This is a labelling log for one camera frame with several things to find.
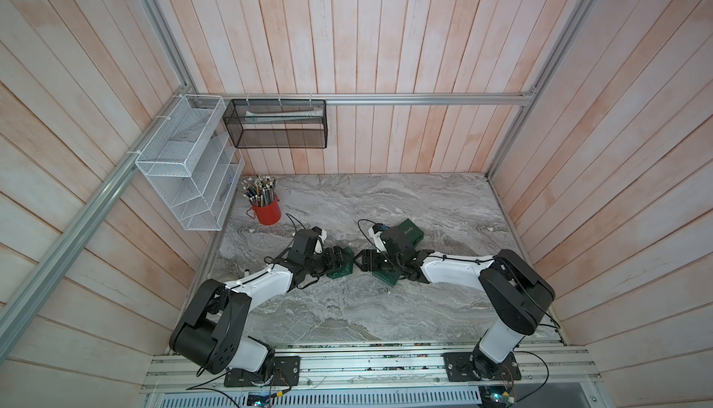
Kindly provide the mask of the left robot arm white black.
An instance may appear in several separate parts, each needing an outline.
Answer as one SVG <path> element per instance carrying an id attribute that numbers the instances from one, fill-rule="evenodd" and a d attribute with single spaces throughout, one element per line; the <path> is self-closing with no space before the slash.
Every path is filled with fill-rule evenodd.
<path id="1" fill-rule="evenodd" d="M 319 227 L 300 229 L 266 268 L 239 280 L 205 280 L 181 315 L 169 349 L 199 370 L 219 374 L 239 370 L 266 379 L 274 356 L 271 346 L 245 335 L 248 315 L 262 304 L 293 290 L 304 290 L 323 277 L 353 272 L 351 248 L 328 247 Z"/>

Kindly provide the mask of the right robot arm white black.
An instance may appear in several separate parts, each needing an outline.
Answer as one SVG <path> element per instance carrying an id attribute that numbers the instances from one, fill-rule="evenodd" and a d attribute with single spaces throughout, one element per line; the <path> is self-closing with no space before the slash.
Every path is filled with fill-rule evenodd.
<path id="1" fill-rule="evenodd" d="M 375 224 L 369 230 L 373 249 L 356 255 L 360 270 L 388 284 L 401 278 L 423 284 L 461 285 L 485 292 L 498 319 L 471 352 L 443 355 L 450 382 L 515 382 L 522 378 L 514 350 L 533 335 L 556 298 L 553 288 L 515 251 L 502 249 L 481 257 L 418 250 L 423 233 L 407 223 Z"/>

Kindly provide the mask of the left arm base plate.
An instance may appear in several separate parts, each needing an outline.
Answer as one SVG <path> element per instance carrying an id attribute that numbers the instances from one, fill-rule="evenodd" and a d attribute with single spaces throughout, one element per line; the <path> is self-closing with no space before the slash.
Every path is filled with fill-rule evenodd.
<path id="1" fill-rule="evenodd" d="M 267 358 L 258 371 L 250 372 L 233 367 L 224 380 L 226 388 L 258 388 L 264 386 L 293 387 L 298 385 L 301 358 L 277 356 Z"/>

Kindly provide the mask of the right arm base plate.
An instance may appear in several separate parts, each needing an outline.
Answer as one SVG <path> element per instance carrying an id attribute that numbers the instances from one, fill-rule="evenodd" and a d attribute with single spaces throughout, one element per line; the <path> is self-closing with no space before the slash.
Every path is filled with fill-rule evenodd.
<path id="1" fill-rule="evenodd" d="M 486 356 L 473 352 L 449 352 L 443 355 L 447 378 L 450 382 L 517 381 L 522 374 L 514 353 L 510 352 L 502 363 L 493 363 Z"/>

